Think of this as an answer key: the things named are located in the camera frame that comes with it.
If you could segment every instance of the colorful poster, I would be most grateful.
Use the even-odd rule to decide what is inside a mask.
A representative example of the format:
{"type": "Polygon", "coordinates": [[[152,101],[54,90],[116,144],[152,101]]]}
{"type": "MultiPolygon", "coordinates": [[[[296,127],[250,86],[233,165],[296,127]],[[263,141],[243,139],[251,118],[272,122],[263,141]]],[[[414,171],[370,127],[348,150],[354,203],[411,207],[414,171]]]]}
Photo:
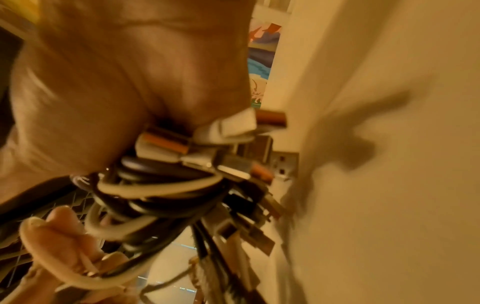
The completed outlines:
{"type": "Polygon", "coordinates": [[[282,27],[252,19],[248,44],[248,73],[250,74],[251,106],[262,105],[270,69],[280,39],[282,27]]]}

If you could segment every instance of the human hand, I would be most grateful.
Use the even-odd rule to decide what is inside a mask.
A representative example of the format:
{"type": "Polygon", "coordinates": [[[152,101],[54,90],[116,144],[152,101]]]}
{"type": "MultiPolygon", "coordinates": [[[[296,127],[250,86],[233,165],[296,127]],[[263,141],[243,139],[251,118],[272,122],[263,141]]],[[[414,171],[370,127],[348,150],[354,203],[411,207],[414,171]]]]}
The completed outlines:
{"type": "Polygon", "coordinates": [[[0,202],[100,171],[145,123],[187,130],[250,104],[254,0],[43,0],[11,78],[0,202]]]}
{"type": "MultiPolygon", "coordinates": [[[[87,257],[100,273],[113,270],[128,260],[124,254],[119,252],[105,255],[99,249],[97,240],[85,234],[84,227],[78,221],[76,214],[67,206],[54,209],[48,216],[45,226],[39,226],[31,230],[28,241],[35,248],[41,247],[42,250],[47,251],[49,255],[55,257],[67,268],[78,273],[87,271],[81,255],[87,257]]],[[[45,302],[50,302],[55,289],[61,282],[53,275],[46,273],[44,269],[41,269],[41,279],[33,282],[31,276],[34,276],[39,268],[41,269],[41,264],[34,259],[29,274],[24,278],[26,281],[23,281],[19,288],[25,289],[26,286],[30,286],[32,287],[30,293],[35,293],[35,290],[38,290],[38,296],[44,298],[45,302]]],[[[137,303],[138,296],[135,288],[136,280],[133,280],[127,282],[122,288],[91,291],[83,298],[82,303],[137,303]]]]}

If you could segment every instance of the bundle of cables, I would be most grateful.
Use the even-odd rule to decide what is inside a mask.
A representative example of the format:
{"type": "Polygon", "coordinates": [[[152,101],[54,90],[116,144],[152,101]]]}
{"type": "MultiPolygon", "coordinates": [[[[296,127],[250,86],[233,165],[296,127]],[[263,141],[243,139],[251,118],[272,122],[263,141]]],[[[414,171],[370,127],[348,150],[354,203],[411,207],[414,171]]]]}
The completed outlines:
{"type": "Polygon", "coordinates": [[[134,153],[105,172],[74,178],[95,201],[85,219],[87,232],[120,242],[132,255],[112,271],[75,273],[35,247],[29,237],[41,224],[39,218],[22,223],[22,241],[59,280],[95,290],[122,286],[142,274],[190,227],[198,257],[171,281],[148,285],[141,299],[151,303],[146,293],[189,274],[210,304],[264,303],[242,241],[267,255],[272,251],[274,242],[260,227],[272,217],[278,219],[283,209],[268,191],[274,179],[267,166],[272,139],[261,134],[286,126],[284,113],[247,109],[200,127],[191,137],[148,127],[138,137],[134,153]],[[101,218],[105,210],[107,219],[101,218]]]}

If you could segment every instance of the yellow object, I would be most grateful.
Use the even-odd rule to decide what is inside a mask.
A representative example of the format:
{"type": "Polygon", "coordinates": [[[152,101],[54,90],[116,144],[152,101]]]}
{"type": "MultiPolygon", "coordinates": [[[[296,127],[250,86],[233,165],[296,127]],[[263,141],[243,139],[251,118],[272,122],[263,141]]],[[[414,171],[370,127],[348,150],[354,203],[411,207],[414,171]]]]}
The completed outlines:
{"type": "Polygon", "coordinates": [[[0,0],[0,4],[34,24],[39,19],[39,0],[0,0]]]}

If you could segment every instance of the white wall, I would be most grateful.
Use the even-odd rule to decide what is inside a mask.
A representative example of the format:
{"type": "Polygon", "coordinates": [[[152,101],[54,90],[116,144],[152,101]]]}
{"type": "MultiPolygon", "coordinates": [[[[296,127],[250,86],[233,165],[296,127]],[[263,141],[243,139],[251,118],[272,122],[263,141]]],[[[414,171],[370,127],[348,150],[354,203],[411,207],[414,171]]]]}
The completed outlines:
{"type": "Polygon", "coordinates": [[[478,0],[297,0],[262,103],[302,149],[272,302],[480,302],[479,33],[478,0]]]}

